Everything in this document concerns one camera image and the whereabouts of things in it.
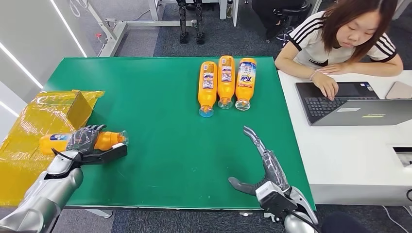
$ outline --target led light strip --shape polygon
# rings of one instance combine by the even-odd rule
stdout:
[[[21,69],[23,72],[41,89],[43,89],[43,85],[39,83],[39,81],[31,74],[26,67],[24,67],[18,60],[17,58],[0,42],[0,49],[3,50],[4,53],[7,54],[7,56],[12,59],[12,61]]]
[[[16,117],[18,117],[18,114],[13,111],[11,108],[9,108],[9,106],[7,106],[5,103],[0,101],[0,106],[2,106],[3,108],[5,108],[7,111],[9,111],[11,114],[15,115]]]
[[[57,14],[60,16],[62,19],[64,25],[66,26],[67,30],[69,31],[71,37],[73,37],[74,42],[76,42],[77,46],[79,47],[80,51],[82,52],[84,57],[87,57],[85,51],[83,50],[82,46],[80,45],[79,41],[77,40],[76,36],[74,35],[73,31],[69,27],[69,24],[67,24],[66,19],[63,17],[62,13],[60,12],[59,8],[57,7],[56,3],[54,0],[50,0],[51,4],[53,5],[54,9],[56,10]]]

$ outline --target yellow plastic bag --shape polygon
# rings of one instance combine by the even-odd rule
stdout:
[[[39,139],[85,126],[104,91],[39,93],[20,113],[0,146],[0,206],[17,206],[53,156],[43,155]]]

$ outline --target tide bottle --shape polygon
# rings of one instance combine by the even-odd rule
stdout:
[[[51,148],[55,148],[59,152],[66,151],[67,143],[69,142],[72,133],[56,133],[47,134],[40,138],[39,148],[44,155],[53,155]],[[94,145],[95,150],[109,150],[117,143],[122,142],[125,145],[129,144],[129,138],[126,131],[120,133],[115,132],[100,132]]]
[[[236,101],[235,106],[241,111],[250,108],[250,99],[255,89],[256,61],[253,58],[243,58],[240,61],[238,80],[236,83]]]
[[[219,59],[218,70],[218,106],[228,109],[233,106],[232,96],[235,94],[235,59],[232,56],[222,56]]]
[[[217,65],[214,62],[203,62],[200,66],[198,100],[199,114],[203,117],[213,115],[213,105],[217,92]]]

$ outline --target tide logo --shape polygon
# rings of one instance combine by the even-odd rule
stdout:
[[[240,81],[241,82],[245,82],[245,83],[249,83],[249,82],[251,82],[252,81],[252,76],[242,76],[241,78],[240,78]]]

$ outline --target laptop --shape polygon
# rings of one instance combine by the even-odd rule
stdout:
[[[412,100],[380,100],[368,82],[338,83],[333,101],[313,83],[296,83],[312,126],[396,125],[412,119]]]

